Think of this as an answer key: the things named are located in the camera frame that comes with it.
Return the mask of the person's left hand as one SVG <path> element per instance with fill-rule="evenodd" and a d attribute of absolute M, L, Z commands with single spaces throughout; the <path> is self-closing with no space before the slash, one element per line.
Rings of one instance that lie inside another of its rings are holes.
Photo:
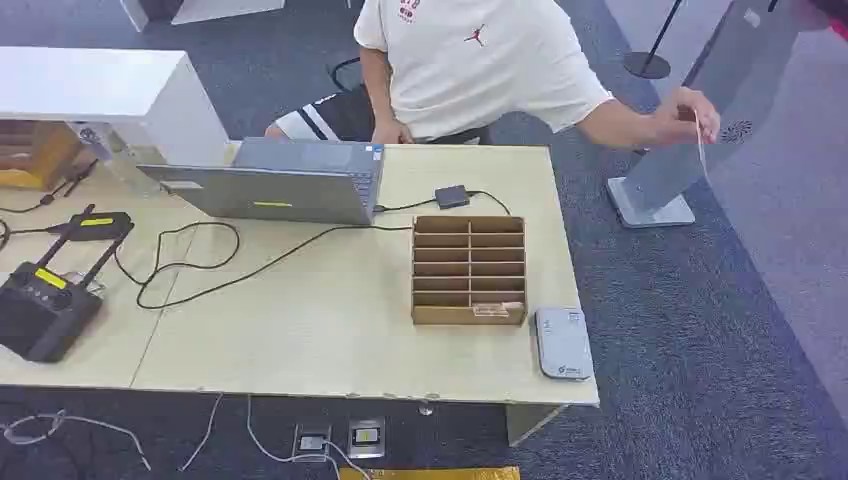
<path fill-rule="evenodd" d="M 677 88 L 652 115 L 654 142 L 679 144 L 700 140 L 714 143 L 720 133 L 721 117 L 700 90 Z"/>

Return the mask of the person's right hand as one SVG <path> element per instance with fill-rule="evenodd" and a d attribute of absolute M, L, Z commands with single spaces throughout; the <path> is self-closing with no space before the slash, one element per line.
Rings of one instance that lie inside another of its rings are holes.
<path fill-rule="evenodd" d="M 377 144 L 415 144 L 409 128 L 399 120 L 376 118 L 371 141 Z"/>

